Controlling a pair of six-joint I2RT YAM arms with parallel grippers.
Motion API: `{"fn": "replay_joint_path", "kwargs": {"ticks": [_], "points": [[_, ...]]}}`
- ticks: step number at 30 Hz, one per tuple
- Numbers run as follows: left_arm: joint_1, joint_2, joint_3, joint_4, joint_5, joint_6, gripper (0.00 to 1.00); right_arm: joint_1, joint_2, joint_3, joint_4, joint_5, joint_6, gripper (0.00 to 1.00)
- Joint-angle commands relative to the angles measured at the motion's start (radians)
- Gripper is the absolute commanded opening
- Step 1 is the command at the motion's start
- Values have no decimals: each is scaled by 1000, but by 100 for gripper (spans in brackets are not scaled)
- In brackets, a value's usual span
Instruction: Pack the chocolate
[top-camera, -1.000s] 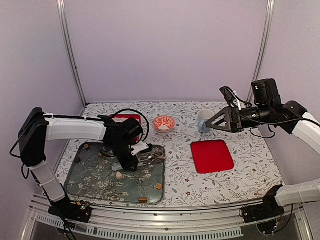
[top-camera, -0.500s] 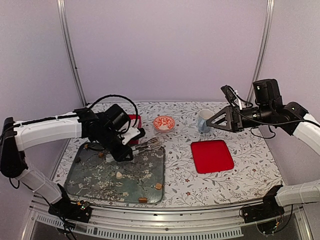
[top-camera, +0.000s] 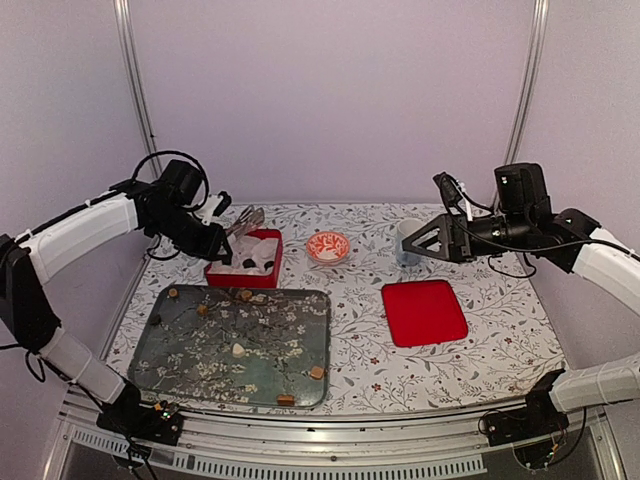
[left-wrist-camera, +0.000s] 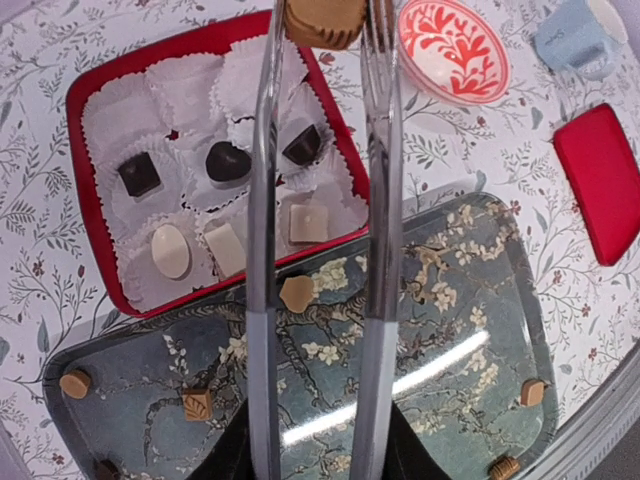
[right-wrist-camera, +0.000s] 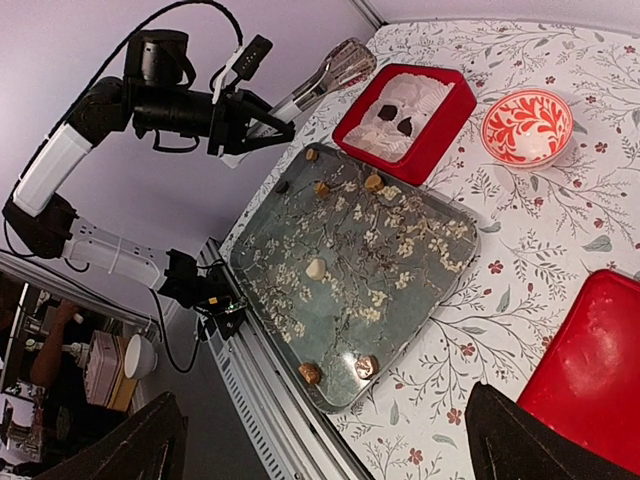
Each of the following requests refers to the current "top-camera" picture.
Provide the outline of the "caramel log chocolate bottom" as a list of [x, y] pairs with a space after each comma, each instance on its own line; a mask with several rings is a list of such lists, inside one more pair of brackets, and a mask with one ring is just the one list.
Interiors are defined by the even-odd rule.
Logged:
[[281, 394], [277, 396], [277, 404], [281, 406], [294, 406], [295, 397], [289, 394]]

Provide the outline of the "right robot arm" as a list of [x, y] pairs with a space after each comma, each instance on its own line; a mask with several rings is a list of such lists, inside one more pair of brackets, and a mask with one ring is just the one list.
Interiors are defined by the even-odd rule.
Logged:
[[545, 260], [534, 288], [570, 350], [571, 368], [544, 375], [529, 391], [517, 427], [537, 436], [556, 414], [639, 397], [639, 254], [581, 210], [555, 212], [544, 172], [536, 163], [503, 165], [493, 173], [496, 204], [471, 199], [461, 181], [442, 172], [434, 182], [443, 214], [403, 242], [405, 251], [450, 263], [505, 253]]

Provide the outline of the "red chocolate box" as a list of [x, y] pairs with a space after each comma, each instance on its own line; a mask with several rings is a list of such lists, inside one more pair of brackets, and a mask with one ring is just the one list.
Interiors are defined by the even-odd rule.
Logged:
[[209, 286], [276, 288], [283, 255], [282, 234], [259, 229], [235, 240], [230, 265], [214, 261], [204, 269]]

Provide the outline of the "silver tongs white handle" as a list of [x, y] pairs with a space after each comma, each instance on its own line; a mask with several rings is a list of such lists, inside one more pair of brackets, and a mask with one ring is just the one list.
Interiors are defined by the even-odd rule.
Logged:
[[247, 206], [234, 223], [226, 229], [227, 237], [236, 239], [247, 235], [262, 227], [265, 221], [265, 212], [262, 207]]

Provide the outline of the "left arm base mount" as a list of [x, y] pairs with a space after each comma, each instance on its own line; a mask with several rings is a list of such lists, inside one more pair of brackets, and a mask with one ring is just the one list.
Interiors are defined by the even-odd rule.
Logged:
[[143, 405], [137, 397], [121, 397], [101, 407], [96, 425], [130, 438], [176, 446], [182, 434], [184, 417], [177, 404], [161, 401]]

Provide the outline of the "red box lid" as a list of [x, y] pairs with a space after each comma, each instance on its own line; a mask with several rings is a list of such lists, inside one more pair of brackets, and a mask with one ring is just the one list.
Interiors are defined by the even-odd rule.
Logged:
[[393, 343], [411, 348], [461, 340], [468, 325], [445, 280], [387, 284], [381, 296]]

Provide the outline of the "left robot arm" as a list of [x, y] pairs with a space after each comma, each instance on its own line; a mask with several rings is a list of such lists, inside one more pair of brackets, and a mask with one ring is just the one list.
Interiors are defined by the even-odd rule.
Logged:
[[[97, 197], [27, 230], [1, 238], [1, 319], [16, 344], [64, 381], [89, 393], [128, 434], [148, 426], [148, 412], [137, 387], [92, 351], [95, 335], [75, 337], [72, 325], [88, 314], [97, 326], [114, 312], [135, 268], [110, 267], [119, 246], [134, 261], [140, 242], [125, 236], [140, 232], [166, 240], [183, 255], [207, 261], [231, 259], [225, 229], [217, 223], [231, 204], [226, 191], [214, 193], [204, 167], [193, 156], [164, 151], [169, 163], [154, 180], [140, 179], [153, 153], [132, 175]], [[99, 313], [89, 314], [92, 306]]]

